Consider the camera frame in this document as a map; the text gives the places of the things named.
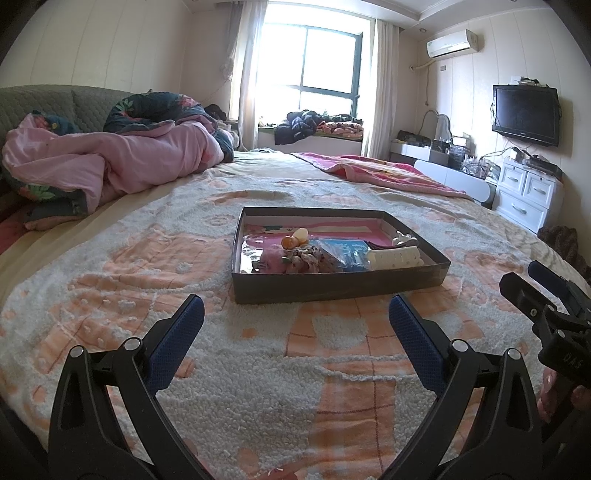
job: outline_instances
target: electronic device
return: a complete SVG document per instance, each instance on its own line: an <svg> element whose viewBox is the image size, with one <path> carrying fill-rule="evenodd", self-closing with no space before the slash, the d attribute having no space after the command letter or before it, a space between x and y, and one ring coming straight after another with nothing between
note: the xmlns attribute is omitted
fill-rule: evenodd
<svg viewBox="0 0 591 480"><path fill-rule="evenodd" d="M460 30L427 42L427 53L432 59L443 60L476 52L478 37L470 30Z"/></svg>
<svg viewBox="0 0 591 480"><path fill-rule="evenodd" d="M525 158L521 160L521 163L529 168L540 170L546 175L552 175L558 181L562 181L562 169L558 165L554 165L546 160L542 155L530 155L525 152Z"/></svg>
<svg viewBox="0 0 591 480"><path fill-rule="evenodd" d="M452 144L449 147L449 161L447 166L454 170L462 169L462 162L466 155L470 154L470 144L466 137L452 137Z"/></svg>
<svg viewBox="0 0 591 480"><path fill-rule="evenodd" d="M492 130L505 137L558 147L558 91L529 85L493 85Z"/></svg>

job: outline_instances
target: quilted headboard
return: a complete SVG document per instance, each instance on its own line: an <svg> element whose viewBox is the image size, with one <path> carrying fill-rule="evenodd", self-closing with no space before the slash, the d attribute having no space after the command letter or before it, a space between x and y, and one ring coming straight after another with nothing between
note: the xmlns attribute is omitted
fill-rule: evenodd
<svg viewBox="0 0 591 480"><path fill-rule="evenodd" d="M113 106L128 95L119 90L71 85L0 88L0 152L8 131L33 110L64 116L83 132L100 132ZM25 199L0 178L0 222L24 203Z"/></svg>

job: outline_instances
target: window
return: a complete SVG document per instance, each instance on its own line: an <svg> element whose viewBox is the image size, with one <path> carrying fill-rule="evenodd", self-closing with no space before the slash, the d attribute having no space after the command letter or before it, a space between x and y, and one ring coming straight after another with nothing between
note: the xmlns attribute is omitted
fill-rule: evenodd
<svg viewBox="0 0 591 480"><path fill-rule="evenodd" d="M303 109L356 116L369 25L339 12L270 5L259 57L257 115L269 124Z"/></svg>

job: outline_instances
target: blue package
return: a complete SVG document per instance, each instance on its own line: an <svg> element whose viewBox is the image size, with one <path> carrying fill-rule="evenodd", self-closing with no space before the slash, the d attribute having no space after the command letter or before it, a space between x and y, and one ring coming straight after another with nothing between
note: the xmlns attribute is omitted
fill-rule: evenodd
<svg viewBox="0 0 591 480"><path fill-rule="evenodd" d="M363 240L345 240L333 238L311 239L314 245L326 251L340 262L339 270L343 272L362 272L368 270L368 245Z"/></svg>

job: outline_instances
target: air conditioner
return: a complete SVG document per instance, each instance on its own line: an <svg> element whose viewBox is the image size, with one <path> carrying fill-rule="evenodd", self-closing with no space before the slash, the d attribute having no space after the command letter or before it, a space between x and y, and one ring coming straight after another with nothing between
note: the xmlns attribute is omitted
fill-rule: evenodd
<svg viewBox="0 0 591 480"><path fill-rule="evenodd" d="M439 37L427 43L427 52L432 59L443 60L478 51L478 37L470 30Z"/></svg>

